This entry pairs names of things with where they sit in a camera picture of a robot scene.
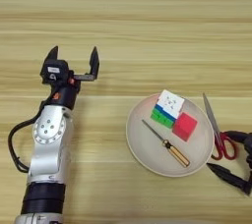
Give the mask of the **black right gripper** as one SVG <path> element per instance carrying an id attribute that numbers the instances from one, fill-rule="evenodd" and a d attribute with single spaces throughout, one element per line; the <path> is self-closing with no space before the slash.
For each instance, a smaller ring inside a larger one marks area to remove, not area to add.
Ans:
<path id="1" fill-rule="evenodd" d="M 246 162 L 248 163 L 251 171 L 248 181 L 232 174 L 228 169 L 214 163 L 208 163 L 208 167 L 223 181 L 241 189 L 246 195 L 250 195 L 252 191 L 252 134 L 247 134 L 238 131 L 227 131 L 225 133 L 231 140 L 244 143 L 244 149 L 247 151 L 248 156 Z"/>

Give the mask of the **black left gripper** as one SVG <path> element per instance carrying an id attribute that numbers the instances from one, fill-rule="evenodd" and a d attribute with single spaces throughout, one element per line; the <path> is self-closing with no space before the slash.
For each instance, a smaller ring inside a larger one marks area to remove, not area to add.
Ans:
<path id="1" fill-rule="evenodd" d="M 54 46 L 47 54 L 45 60 L 56 60 L 58 47 Z M 57 81 L 51 84 L 51 92 L 43 105 L 64 106 L 72 110 L 75 106 L 76 97 L 81 89 L 81 82 L 92 82 L 97 79 L 99 70 L 99 58 L 94 47 L 90 58 L 90 73 L 85 75 L 71 75 L 65 81 Z"/>

